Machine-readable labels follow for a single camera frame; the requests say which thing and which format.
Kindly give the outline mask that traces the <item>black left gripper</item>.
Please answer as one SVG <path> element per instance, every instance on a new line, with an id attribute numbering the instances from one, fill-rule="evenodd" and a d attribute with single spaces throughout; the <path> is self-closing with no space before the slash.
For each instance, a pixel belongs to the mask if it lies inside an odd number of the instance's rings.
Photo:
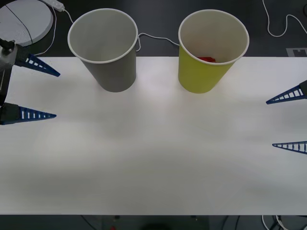
<path id="1" fill-rule="evenodd" d="M 50 65 L 31 54 L 26 47 L 16 45 L 17 55 L 15 65 L 25 67 L 27 69 L 36 70 L 42 73 L 60 76 L 60 73 L 53 69 Z M 4 69 L 0 71 L 0 124 L 9 125 L 15 123 L 40 121 L 55 118 L 55 114 L 50 114 L 12 103 L 4 103 L 8 93 L 12 69 Z"/>

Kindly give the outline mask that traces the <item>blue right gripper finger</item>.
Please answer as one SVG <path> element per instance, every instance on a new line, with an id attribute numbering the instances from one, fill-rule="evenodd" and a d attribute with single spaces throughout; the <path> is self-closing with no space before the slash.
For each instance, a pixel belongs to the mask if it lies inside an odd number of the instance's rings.
<path id="1" fill-rule="evenodd" d="M 269 99 L 266 104 L 275 104 L 281 102 L 302 100 L 307 98 L 307 80 L 299 85 Z"/>
<path id="2" fill-rule="evenodd" d="M 299 141 L 299 142 L 286 142 L 286 143 L 273 143 L 273 147 L 293 151 L 301 154 L 307 154 L 307 142 Z"/>

